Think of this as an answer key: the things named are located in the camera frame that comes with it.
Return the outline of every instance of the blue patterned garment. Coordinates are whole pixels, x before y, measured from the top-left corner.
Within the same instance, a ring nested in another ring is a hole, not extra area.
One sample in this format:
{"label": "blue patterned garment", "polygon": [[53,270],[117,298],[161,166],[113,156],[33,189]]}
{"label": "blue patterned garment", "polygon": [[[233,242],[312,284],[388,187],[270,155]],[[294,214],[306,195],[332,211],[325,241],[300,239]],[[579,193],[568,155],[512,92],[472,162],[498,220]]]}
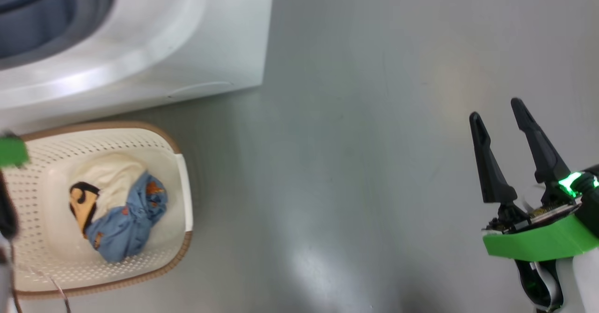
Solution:
{"label": "blue patterned garment", "polygon": [[111,209],[85,230],[90,244],[107,262],[120,262],[146,245],[150,230],[167,211],[167,192],[158,179],[143,173],[127,203]]}

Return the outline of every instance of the washing machine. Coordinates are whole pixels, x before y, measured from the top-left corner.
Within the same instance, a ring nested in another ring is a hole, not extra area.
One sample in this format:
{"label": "washing machine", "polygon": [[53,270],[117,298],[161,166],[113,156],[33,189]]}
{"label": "washing machine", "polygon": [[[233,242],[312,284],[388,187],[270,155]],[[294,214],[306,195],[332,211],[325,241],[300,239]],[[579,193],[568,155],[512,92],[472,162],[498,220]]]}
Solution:
{"label": "washing machine", "polygon": [[0,0],[0,128],[262,83],[271,0]]}

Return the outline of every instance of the white plastic basket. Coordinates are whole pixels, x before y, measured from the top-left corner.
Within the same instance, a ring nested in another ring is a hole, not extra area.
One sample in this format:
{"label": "white plastic basket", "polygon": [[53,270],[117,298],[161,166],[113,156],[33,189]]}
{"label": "white plastic basket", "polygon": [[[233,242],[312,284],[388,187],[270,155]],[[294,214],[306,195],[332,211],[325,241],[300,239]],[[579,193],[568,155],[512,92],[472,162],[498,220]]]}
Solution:
{"label": "white plastic basket", "polygon": [[[144,123],[84,124],[22,137],[30,163],[4,170],[19,216],[15,287],[20,298],[56,296],[51,282],[25,271],[39,270],[68,295],[124,287],[171,270],[186,253],[193,227],[189,179],[177,145]],[[141,254],[108,263],[77,230],[68,207],[69,179],[83,162],[125,153],[145,162],[168,194],[167,212],[152,228]]]}

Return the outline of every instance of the green block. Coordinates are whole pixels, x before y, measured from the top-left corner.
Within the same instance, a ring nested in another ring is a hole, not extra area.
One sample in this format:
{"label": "green block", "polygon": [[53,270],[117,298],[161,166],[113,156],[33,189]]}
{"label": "green block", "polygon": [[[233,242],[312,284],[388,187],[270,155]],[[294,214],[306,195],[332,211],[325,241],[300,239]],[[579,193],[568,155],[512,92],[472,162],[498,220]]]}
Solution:
{"label": "green block", "polygon": [[573,213],[548,226],[521,233],[488,234],[483,242],[489,255],[526,262],[574,257],[599,247],[599,238]]}
{"label": "green block", "polygon": [[20,138],[0,138],[0,168],[13,167],[29,161],[27,146]]}

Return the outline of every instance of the green light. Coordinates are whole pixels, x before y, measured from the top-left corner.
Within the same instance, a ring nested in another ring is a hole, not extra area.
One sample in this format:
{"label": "green light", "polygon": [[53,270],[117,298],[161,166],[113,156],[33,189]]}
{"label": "green light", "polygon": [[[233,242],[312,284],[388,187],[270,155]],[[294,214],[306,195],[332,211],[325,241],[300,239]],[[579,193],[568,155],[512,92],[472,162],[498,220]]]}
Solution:
{"label": "green light", "polygon": [[[566,177],[562,181],[558,182],[563,187],[563,191],[567,192],[573,198],[576,198],[578,195],[577,195],[577,192],[572,190],[572,188],[570,186],[572,185],[572,182],[574,182],[575,179],[580,177],[580,175],[582,175],[582,173],[574,172],[574,173],[571,173],[568,177]],[[595,184],[595,187],[597,187],[599,185],[599,182],[595,181],[594,184]]]}

